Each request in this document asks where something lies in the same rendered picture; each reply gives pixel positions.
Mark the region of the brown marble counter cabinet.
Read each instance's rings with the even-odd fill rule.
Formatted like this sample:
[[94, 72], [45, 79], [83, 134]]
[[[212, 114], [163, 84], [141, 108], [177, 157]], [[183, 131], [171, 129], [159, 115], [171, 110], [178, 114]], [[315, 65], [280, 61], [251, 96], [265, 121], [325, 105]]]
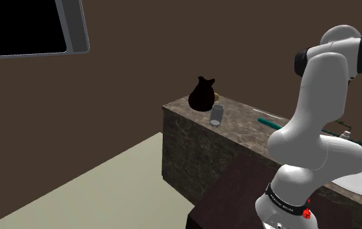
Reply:
[[[190, 108], [187, 98], [163, 106], [163, 179], [195, 207], [239, 155], [279, 169], [269, 154], [272, 128], [257, 121], [253, 107], [225, 97], [221, 125], [210, 125], [210, 115]], [[327, 183], [314, 193], [352, 214], [352, 229], [362, 229], [362, 196]]]

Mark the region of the teal handled tool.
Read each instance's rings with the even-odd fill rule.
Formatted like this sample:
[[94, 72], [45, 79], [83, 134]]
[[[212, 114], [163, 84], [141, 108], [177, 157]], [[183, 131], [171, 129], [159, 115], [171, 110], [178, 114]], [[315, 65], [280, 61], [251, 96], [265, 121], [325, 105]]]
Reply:
[[264, 118], [261, 118], [261, 117], [259, 117], [259, 118], [257, 119], [257, 121], [260, 122], [261, 124], [264, 124], [265, 126], [268, 126], [268, 127], [270, 127], [270, 128], [276, 129], [276, 130], [282, 128], [281, 126], [279, 126], [279, 125], [277, 125], [277, 124], [275, 124], [275, 123], [273, 123], [273, 122], [271, 122], [271, 121], [269, 121], [269, 120], [266, 120], [266, 119], [264, 119]]

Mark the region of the grey framed dark window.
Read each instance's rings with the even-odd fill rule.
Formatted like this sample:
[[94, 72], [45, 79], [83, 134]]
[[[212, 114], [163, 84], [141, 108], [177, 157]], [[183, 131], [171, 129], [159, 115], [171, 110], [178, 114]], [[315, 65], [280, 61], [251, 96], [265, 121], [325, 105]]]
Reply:
[[0, 0], [0, 59], [89, 51], [82, 0]]

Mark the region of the thin white stick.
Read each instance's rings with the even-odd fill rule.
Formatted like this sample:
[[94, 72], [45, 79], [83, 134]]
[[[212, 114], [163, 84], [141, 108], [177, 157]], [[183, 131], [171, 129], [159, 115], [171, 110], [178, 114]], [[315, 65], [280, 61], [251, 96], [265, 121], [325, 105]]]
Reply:
[[252, 109], [253, 112], [255, 112], [256, 114], [258, 114], [260, 117], [269, 117], [269, 118], [274, 118], [274, 119], [278, 119], [278, 120], [284, 120], [283, 117], [271, 114], [271, 113], [267, 113], [265, 111], [259, 110], [259, 109]]

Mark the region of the dark maroon robot stand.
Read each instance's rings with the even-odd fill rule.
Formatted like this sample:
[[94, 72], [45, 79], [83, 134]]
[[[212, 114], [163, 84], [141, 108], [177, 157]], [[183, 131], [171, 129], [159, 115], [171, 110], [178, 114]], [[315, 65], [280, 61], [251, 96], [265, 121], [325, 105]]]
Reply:
[[[186, 229], [261, 229], [255, 200], [277, 170], [239, 155], [188, 214]], [[352, 229], [352, 214], [317, 193], [310, 207], [319, 229]]]

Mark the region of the clear drinking glass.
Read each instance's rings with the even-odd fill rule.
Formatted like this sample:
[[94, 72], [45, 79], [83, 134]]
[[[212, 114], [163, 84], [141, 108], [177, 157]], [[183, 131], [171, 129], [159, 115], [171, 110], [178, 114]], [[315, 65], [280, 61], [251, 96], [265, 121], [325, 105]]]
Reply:
[[210, 113], [210, 125], [219, 127], [221, 125], [224, 113], [224, 106], [214, 104]]

